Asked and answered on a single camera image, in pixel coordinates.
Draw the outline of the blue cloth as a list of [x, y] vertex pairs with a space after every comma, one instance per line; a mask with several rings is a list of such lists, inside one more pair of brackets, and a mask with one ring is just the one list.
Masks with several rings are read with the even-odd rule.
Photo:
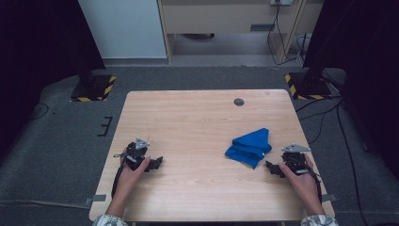
[[241, 137], [234, 138], [225, 155], [255, 169], [264, 156], [272, 150], [268, 143], [269, 130], [261, 128]]

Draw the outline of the person's right hand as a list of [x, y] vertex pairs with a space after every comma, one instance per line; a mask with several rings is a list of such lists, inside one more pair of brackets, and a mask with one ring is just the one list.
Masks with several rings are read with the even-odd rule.
[[313, 177], [309, 173], [295, 175], [284, 163], [279, 168], [285, 174], [296, 195], [307, 206], [319, 204], [318, 191]]

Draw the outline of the dark curtain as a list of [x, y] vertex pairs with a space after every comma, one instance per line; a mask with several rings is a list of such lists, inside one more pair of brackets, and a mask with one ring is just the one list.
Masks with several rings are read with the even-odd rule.
[[399, 0], [325, 0], [305, 65], [346, 72], [343, 96], [366, 150], [399, 177]]
[[104, 67], [78, 0], [0, 0], [0, 160], [42, 89], [77, 74], [63, 31], [89, 69]]

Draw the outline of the black floor tape mark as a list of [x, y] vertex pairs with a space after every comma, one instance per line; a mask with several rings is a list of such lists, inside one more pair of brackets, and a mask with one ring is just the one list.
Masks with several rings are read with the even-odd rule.
[[110, 126], [112, 124], [112, 120], [113, 120], [112, 116], [106, 116], [106, 117], [104, 117], [104, 119], [107, 120], [106, 123], [102, 123], [101, 124], [101, 127], [104, 130], [103, 130], [103, 132], [101, 134], [97, 135], [97, 137], [106, 137], [107, 134], [108, 134], [109, 128], [110, 128]]

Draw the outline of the white panel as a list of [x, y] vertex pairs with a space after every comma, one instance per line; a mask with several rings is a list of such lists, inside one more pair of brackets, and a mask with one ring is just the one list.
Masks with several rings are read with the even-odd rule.
[[102, 58], [166, 58], [157, 0], [78, 0]]

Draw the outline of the light wooden cabinet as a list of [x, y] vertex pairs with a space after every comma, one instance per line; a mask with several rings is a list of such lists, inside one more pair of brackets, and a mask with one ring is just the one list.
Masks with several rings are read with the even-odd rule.
[[267, 32], [278, 61], [288, 59], [294, 37], [310, 34], [325, 0], [294, 0], [288, 7], [270, 0], [157, 0], [167, 56], [179, 34]]

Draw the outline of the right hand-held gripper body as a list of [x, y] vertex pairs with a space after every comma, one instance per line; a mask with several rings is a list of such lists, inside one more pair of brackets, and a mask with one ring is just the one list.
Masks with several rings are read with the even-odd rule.
[[283, 151], [282, 160], [294, 174], [301, 175], [310, 171], [304, 154], [311, 151], [309, 147], [292, 143], [281, 150]]

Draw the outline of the black stand with striped base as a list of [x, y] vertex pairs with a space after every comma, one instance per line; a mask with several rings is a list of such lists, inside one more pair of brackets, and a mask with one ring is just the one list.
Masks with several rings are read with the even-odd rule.
[[327, 82], [322, 76], [323, 68], [313, 64], [305, 72], [288, 73], [284, 76], [295, 100], [322, 100], [331, 96]]
[[116, 80], [110, 74], [95, 75], [87, 67], [80, 69], [78, 75], [79, 81], [70, 97], [72, 102], [104, 101]]

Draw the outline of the person's left hand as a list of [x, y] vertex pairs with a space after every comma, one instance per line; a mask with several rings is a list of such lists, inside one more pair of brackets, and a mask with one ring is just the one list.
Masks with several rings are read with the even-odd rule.
[[139, 178], [150, 164], [150, 160], [151, 158], [147, 156], [141, 162], [140, 166], [135, 170], [131, 170], [129, 166], [124, 166], [122, 168], [117, 183], [117, 189], [113, 197], [114, 201], [122, 202], [125, 201], [130, 196], [130, 193], [133, 191]]

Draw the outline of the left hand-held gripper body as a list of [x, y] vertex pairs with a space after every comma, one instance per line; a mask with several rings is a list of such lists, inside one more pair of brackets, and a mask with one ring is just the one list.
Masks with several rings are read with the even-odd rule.
[[115, 154], [115, 157], [119, 157], [120, 167], [119, 171], [122, 171], [123, 167], [127, 165], [131, 170], [136, 170], [141, 162], [145, 159], [145, 154], [148, 150], [149, 143], [137, 137], [136, 141], [132, 141], [121, 154]]

